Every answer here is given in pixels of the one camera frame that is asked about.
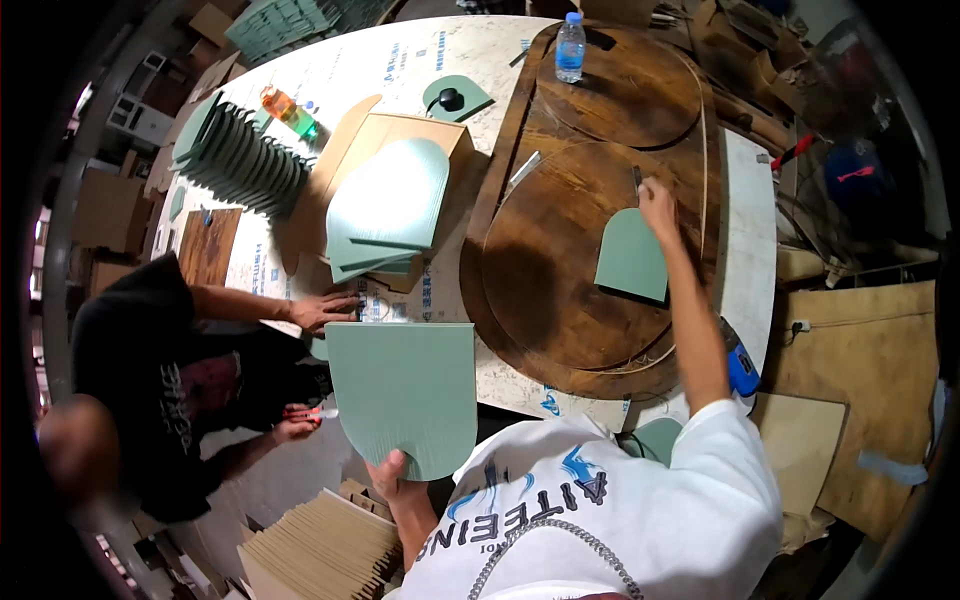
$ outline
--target floor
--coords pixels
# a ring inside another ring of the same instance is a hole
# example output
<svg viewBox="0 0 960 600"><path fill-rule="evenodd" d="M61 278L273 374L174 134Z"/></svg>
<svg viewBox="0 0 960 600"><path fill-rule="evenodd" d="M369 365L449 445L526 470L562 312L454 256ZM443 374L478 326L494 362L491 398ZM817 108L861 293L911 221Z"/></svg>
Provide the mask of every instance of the floor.
<svg viewBox="0 0 960 600"><path fill-rule="evenodd" d="M331 396L324 408L336 405ZM478 405L477 442L504 427L528 420L518 413ZM201 456L208 458L220 448L243 442L255 432L246 429L219 431L201 441ZM364 461L350 445L344 428L338 420L327 420L306 440L286 444L268 454L237 481L226 482L207 501L211 510L199 519L168 529L174 541L181 546L200 549L218 572L239 580L243 565L237 555L237 545L243 543L241 523L247 516L264 527L277 522L283 513L309 500L324 488L337 491L348 478L366 485L370 476ZM453 493L449 477L431 482L428 489L434 510L439 514Z"/></svg>

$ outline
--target silver chain necklace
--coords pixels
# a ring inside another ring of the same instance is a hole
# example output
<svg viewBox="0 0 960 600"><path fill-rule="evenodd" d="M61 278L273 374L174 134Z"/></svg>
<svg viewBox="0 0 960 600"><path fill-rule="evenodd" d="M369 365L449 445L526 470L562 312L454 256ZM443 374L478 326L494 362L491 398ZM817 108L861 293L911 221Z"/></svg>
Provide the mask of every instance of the silver chain necklace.
<svg viewBox="0 0 960 600"><path fill-rule="evenodd" d="M586 530L577 527L573 523L567 523L566 521L561 521L557 518L545 518L538 521L531 521L526 525L516 528L514 531L507 536L507 540L502 546L493 551L490 558L487 560L487 564L484 565L483 570L480 571L480 574L477 576L476 582L473 583L473 588L470 589L470 593L467 594L467 600L478 600L480 598L480 592L483 590L483 586L487 584L487 580L490 578L490 574L493 572L493 568L497 563L500 562L500 559L503 558L503 555L507 553L507 550L513 546L520 536L537 529L538 527L556 527L558 529L563 529L577 538L583 540L594 552L600 555L604 561L607 561L607 564L613 567L613 570L616 571L616 574L620 576L620 579L623 580L623 583L627 586L627 593L630 595L631 600L643 600L643 594L640 593L640 586L636 584L634 578L627 574L627 569L623 567L623 563L620 562L620 559L616 558L616 555L613 554L613 551L607 547L607 545L598 540L596 537L591 535Z"/></svg>

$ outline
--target round wooden template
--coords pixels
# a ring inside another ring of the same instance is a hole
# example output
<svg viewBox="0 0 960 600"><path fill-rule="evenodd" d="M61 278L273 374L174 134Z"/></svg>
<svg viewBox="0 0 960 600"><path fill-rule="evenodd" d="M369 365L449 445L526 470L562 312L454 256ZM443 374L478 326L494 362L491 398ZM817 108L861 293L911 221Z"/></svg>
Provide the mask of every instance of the round wooden template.
<svg viewBox="0 0 960 600"><path fill-rule="evenodd" d="M482 256L490 308L515 342L574 369L622 365L658 340L670 312L593 283L607 221L637 205L632 167L674 179L644 153L605 142L550 156L504 201Z"/></svg>
<svg viewBox="0 0 960 600"><path fill-rule="evenodd" d="M701 98L684 61L644 34L600 31L616 45L609 51L588 45L580 82L557 79L556 41L540 62L538 92L550 111L591 137L637 148L663 146L688 132Z"/></svg>

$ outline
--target white table surface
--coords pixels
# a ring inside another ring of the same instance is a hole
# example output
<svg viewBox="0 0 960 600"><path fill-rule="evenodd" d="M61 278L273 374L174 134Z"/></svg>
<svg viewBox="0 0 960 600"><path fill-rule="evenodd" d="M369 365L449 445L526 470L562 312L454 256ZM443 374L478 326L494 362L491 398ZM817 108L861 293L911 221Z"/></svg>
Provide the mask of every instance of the white table surface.
<svg viewBox="0 0 960 600"><path fill-rule="evenodd" d="M263 64L226 84L224 99L243 108L259 107L259 91L274 84L299 104L319 107L313 116L333 131L343 114L360 100L382 94L373 110L425 115L421 96L426 87L445 75L466 75L495 103L465 121L474 147L491 153L513 94L522 63L509 66L530 40L555 22L526 16L453 16L405 21L327 39ZM773 312L776 269L776 224L773 181L769 166L756 162L764 151L749 140L724 132L728 146L725 170L730 180L728 227L721 314L740 335L748 352L762 366ZM297 136L276 120L267 130L302 155L311 153ZM183 210L168 218L174 192L187 189ZM234 207L213 201L208 191L177 176L167 193L152 256L179 250L187 213L200 208ZM437 249L424 276L408 295L395 294L364 278L356 285L365 297L365 321L467 322L460 296L460 247L469 212ZM288 277L280 264L266 219L244 213L237 228L227 274L227 287L273 298L302 298L315 289L309 269ZM298 335L290 324L274 324ZM550 390L500 360L477 337L476 384L481 402L541 418L587 413L619 432L630 409L629 401L595 400ZM662 415L686 421L687 410L679 390L645 402L635 402L630 422L643 423Z"/></svg>

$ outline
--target black t-shirt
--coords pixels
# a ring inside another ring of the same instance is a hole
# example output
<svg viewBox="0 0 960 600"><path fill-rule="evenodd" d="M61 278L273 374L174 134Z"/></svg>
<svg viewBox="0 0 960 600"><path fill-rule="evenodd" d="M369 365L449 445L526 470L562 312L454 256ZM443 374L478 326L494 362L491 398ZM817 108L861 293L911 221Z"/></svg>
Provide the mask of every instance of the black t-shirt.
<svg viewBox="0 0 960 600"><path fill-rule="evenodd" d="M168 253L87 302L73 328L73 390L116 423L126 488L174 522L209 510L222 476L200 460L205 433L268 431L283 406L330 392L323 367L296 365L304 343L263 325L211 335L194 325L190 288Z"/></svg>

